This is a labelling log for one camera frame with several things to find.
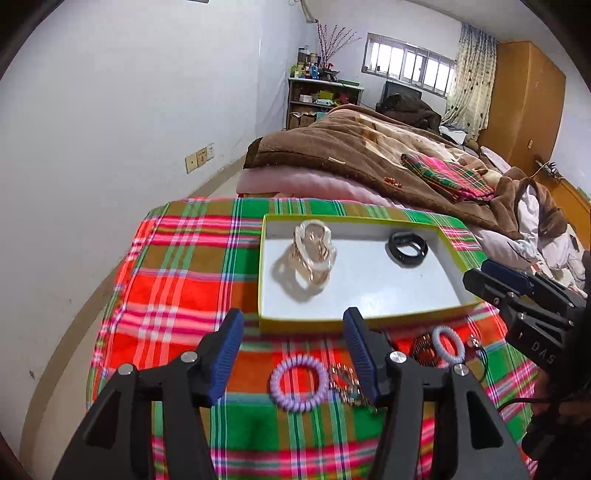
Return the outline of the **black wristband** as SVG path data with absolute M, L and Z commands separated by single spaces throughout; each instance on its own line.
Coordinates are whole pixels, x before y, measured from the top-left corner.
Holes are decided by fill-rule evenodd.
M 387 248 L 395 260 L 408 267 L 422 264 L 429 253 L 427 241 L 411 231 L 393 232 L 388 239 Z

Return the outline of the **pearly white hair claw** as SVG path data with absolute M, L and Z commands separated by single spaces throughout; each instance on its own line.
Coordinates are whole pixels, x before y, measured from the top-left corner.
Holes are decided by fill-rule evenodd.
M 332 231 L 318 219 L 294 227 L 290 245 L 273 263 L 273 278 L 287 295 L 304 302 L 325 289 L 335 267 Z

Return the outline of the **white quilt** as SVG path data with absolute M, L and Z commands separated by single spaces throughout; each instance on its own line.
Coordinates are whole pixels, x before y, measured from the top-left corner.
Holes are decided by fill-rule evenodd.
M 583 245 L 549 190 L 518 167 L 496 169 L 485 155 L 464 154 L 460 164 L 479 173 L 492 188 L 509 179 L 509 191 L 515 195 L 510 212 L 517 223 L 517 240 L 478 226 L 469 228 L 485 254 L 505 266 L 542 273 L 586 297 Z

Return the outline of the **folded plaid cloth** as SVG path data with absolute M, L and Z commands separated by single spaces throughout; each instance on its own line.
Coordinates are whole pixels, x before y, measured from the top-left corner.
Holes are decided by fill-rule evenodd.
M 432 189 L 454 203 L 488 202 L 494 198 L 495 190 L 486 183 L 480 173 L 458 163 L 423 154 L 403 154 L 401 163 Z

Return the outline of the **yellow shallow cardboard box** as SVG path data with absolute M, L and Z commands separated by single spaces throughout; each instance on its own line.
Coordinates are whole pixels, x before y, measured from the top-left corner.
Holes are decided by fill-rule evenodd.
M 445 322 L 479 303 L 463 284 L 479 261 L 454 248 L 443 228 L 404 220 L 325 216 L 337 250 L 325 286 L 308 284 L 288 264 L 294 231 L 304 215 L 267 214 L 259 253 L 259 329 L 301 335 L 342 331 L 342 314 L 356 307 L 370 328 Z M 388 251 L 389 236 L 410 231 L 428 252 L 418 266 L 405 266 Z

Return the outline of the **patterned curtain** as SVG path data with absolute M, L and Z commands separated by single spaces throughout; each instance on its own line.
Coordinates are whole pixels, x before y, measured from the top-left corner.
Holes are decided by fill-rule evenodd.
M 495 37 L 463 23 L 455 65 L 455 83 L 447 97 L 443 123 L 478 138 L 488 127 L 497 67 Z

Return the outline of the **brown fleece blanket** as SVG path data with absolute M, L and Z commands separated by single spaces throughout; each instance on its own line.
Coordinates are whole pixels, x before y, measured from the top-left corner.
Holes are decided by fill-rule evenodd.
M 488 202 L 454 203 L 401 163 L 403 154 L 423 154 L 460 164 L 468 154 L 426 130 L 356 105 L 336 107 L 307 127 L 267 134 L 250 144 L 245 169 L 267 166 L 308 168 L 356 181 L 390 200 L 456 217 L 465 224 L 517 240 L 510 208 L 515 195 L 504 178 Z

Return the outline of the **orange wooden wardrobe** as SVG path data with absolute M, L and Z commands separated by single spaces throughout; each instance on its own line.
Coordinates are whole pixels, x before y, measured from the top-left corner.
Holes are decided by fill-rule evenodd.
M 533 175 L 553 153 L 565 87 L 563 72 L 534 43 L 500 43 L 488 128 L 478 144 Z

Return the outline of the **dark chair with clothes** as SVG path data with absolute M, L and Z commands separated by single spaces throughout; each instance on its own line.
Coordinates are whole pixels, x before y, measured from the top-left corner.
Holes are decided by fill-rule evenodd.
M 376 110 L 412 127 L 435 134 L 440 132 L 441 115 L 422 100 L 422 93 L 419 90 L 399 83 L 391 81 L 385 83 Z

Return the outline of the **window with bars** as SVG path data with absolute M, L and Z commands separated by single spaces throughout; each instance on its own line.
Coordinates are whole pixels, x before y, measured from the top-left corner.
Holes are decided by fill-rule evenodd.
M 362 72 L 448 97 L 456 86 L 455 61 L 390 37 L 367 35 Z

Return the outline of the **wooden shelf unit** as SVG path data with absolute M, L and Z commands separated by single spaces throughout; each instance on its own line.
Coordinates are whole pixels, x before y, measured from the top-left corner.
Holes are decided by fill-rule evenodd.
M 301 77 L 288 78 L 287 85 L 286 130 L 310 126 L 335 107 L 359 105 L 365 90 L 355 82 Z

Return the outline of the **dried branch bouquet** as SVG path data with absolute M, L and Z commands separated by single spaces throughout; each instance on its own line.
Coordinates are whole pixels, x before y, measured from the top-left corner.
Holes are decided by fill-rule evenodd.
M 320 57 L 322 60 L 322 69 L 332 69 L 332 57 L 342 48 L 359 41 L 361 37 L 358 33 L 346 27 L 328 24 L 317 24 L 318 47 L 320 47 Z

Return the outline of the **bead charm keychain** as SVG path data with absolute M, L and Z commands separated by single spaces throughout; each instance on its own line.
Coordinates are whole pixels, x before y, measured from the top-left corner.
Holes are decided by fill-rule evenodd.
M 356 378 L 355 370 L 348 365 L 332 363 L 329 366 L 329 389 L 339 396 L 342 403 L 352 407 L 366 407 L 371 411 L 376 408 L 363 394 L 361 384 Z

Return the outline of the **wall socket plate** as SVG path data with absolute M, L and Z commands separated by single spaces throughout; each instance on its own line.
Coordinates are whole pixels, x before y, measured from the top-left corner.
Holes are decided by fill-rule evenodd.
M 185 171 L 190 174 L 192 171 L 204 166 L 206 162 L 214 159 L 214 144 L 208 144 L 197 152 L 194 152 L 184 159 Z

